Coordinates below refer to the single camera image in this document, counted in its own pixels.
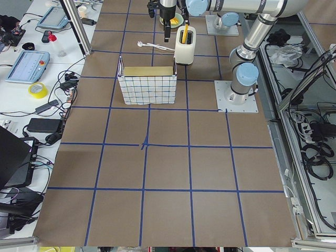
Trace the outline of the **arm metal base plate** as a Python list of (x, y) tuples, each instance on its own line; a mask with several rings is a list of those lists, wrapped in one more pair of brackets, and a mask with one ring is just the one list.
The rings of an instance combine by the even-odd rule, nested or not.
[(239, 95), (231, 89), (232, 81), (215, 80), (217, 110), (228, 113), (258, 113), (254, 92), (251, 87), (248, 94)]
[(219, 15), (206, 15), (207, 34), (213, 36), (238, 36), (239, 15), (234, 12)]

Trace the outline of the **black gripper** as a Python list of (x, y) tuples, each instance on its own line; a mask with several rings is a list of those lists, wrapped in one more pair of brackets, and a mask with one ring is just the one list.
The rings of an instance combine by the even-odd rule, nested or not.
[(164, 26), (164, 42), (168, 43), (170, 39), (171, 19), (175, 17), (175, 9), (162, 9), (162, 19)]

